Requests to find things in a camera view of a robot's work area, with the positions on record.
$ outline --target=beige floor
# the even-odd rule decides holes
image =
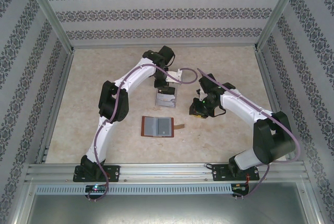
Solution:
[[[46,163],[79,163],[98,124],[102,84],[114,81],[138,63],[145,48],[77,50]],[[270,109],[251,46],[174,48],[170,70],[200,67],[220,82],[230,82],[246,97]],[[193,74],[184,72],[184,80]],[[175,109],[155,107],[154,78],[145,80],[129,99],[130,111],[110,140],[106,162],[224,162],[252,146],[252,130],[232,112],[218,118],[188,115],[199,83],[178,88]],[[185,124],[174,138],[140,136],[141,116],[174,117]]]

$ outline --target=gray metal panel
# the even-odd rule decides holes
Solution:
[[[295,183],[264,184],[250,198],[223,195],[36,195],[28,223],[307,223]]]
[[[83,195],[85,185],[38,185],[37,195]],[[108,195],[232,194],[231,184],[110,185]]]

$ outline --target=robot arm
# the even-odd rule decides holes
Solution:
[[[164,46],[158,53],[149,50],[143,54],[139,63],[122,78],[114,81],[113,83],[107,80],[103,84],[99,101],[100,119],[97,133],[101,126],[102,128],[97,135],[96,141],[96,153],[98,160],[102,165],[105,161],[106,150],[109,140],[111,139],[111,135],[114,132],[116,125],[126,117],[129,111],[129,95],[136,89],[137,86],[139,86],[139,84],[141,84],[146,78],[150,76],[155,77],[155,88],[166,90],[169,87],[169,83],[166,82],[166,74],[154,66],[143,66],[135,71],[134,69],[145,64],[153,64],[160,68],[165,68],[165,66],[174,56],[175,55],[172,49],[167,46]],[[123,81],[124,83],[120,90],[120,94],[118,95],[115,117],[112,121],[110,121],[116,105],[116,98],[113,96],[116,95],[117,90]],[[94,154],[94,141],[92,142],[86,155],[82,157],[80,166],[82,170],[84,170],[85,173],[88,174],[91,178],[98,180],[98,178],[101,177],[102,172],[97,165],[97,160]]]
[[[141,66],[143,64],[153,64],[153,61],[148,58],[142,58],[139,61],[139,63],[134,68],[132,68],[128,73],[130,73],[137,66]],[[119,109],[117,109],[115,118],[112,123],[107,122],[102,127],[102,130],[100,131],[98,135],[96,147],[97,147],[97,154],[98,154],[99,161],[105,160],[106,149],[107,149],[110,137],[112,133],[114,132],[114,129],[116,125],[118,124],[118,122],[122,121],[129,111],[128,96],[130,96],[130,94],[136,89],[136,87],[139,84],[141,84],[148,77],[152,76],[155,72],[156,72],[155,67],[144,66],[141,69],[134,71],[131,74],[131,76],[122,85],[122,90],[120,92],[120,98],[118,101]],[[113,98],[111,95],[116,95],[118,87],[120,86],[124,78],[127,76],[127,74],[124,75],[122,78],[114,81],[114,83],[106,81],[103,84],[100,102],[99,102],[100,119],[99,119],[98,129],[101,127],[104,121],[110,119],[113,113],[113,108],[114,108],[114,103],[115,103],[115,98]],[[90,161],[96,162],[96,158],[94,155],[94,142],[91,144],[86,155]]]
[[[201,88],[197,91],[199,99],[194,98],[189,110],[190,115],[196,115],[204,119],[208,116],[215,117],[214,109],[219,106],[223,110],[229,109],[238,115],[253,129],[253,147],[233,156],[229,160],[229,169],[234,176],[250,167],[262,163],[269,164],[295,149],[295,143],[291,137],[277,124],[250,107],[243,100],[240,100],[241,93],[233,85],[230,83],[223,84],[239,95],[238,97],[219,87],[206,77],[202,77],[199,83],[201,85]],[[244,96],[243,98],[260,108]],[[288,118],[283,112],[272,113],[271,111],[260,109],[290,130]]]

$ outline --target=wallpaper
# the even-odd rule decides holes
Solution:
[[[256,43],[278,0],[49,0],[74,46]]]
[[[325,223],[334,222],[333,6],[333,0],[290,0],[263,48]]]
[[[0,0],[0,223],[35,163],[67,52],[36,0]]]

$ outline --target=black mounting bracket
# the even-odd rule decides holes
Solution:
[[[102,166],[103,170],[106,172],[108,176],[109,182],[118,182],[120,177],[120,167],[119,166]],[[74,182],[106,182],[105,177],[99,176],[96,179],[90,173],[88,173],[82,166],[76,166],[73,175]]]
[[[232,186],[232,196],[241,197],[249,193],[249,186],[247,184],[231,184]]]
[[[246,181],[247,175],[249,175],[250,181],[258,181],[260,179],[256,167],[241,170],[237,176],[233,176],[228,164],[206,164],[206,167],[212,171],[213,181]]]
[[[108,176],[109,182],[118,182],[120,177],[120,166],[107,166],[101,162],[103,170]],[[74,182],[105,182],[105,177],[96,162],[92,162],[84,155],[79,166],[75,167]]]

